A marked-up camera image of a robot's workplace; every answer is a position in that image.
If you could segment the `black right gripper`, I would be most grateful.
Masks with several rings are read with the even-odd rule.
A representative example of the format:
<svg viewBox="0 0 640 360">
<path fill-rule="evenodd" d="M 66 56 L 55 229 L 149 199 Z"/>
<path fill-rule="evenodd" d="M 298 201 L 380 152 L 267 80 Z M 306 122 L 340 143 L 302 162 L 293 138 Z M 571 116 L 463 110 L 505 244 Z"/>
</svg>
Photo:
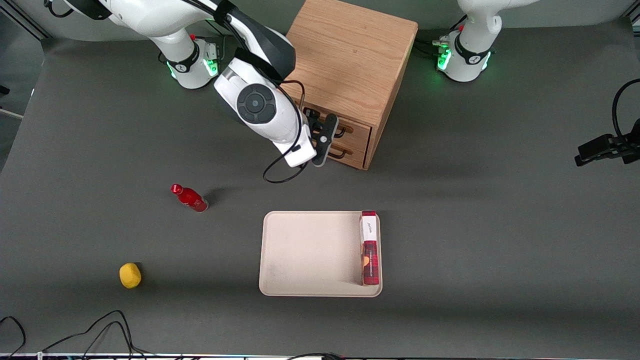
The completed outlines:
<svg viewBox="0 0 640 360">
<path fill-rule="evenodd" d="M 301 149 L 313 147 L 314 150 L 322 150 L 323 142 L 323 122 L 321 112 L 310 107 L 304 107 L 303 113 L 306 117 L 302 119 Z"/>
</svg>

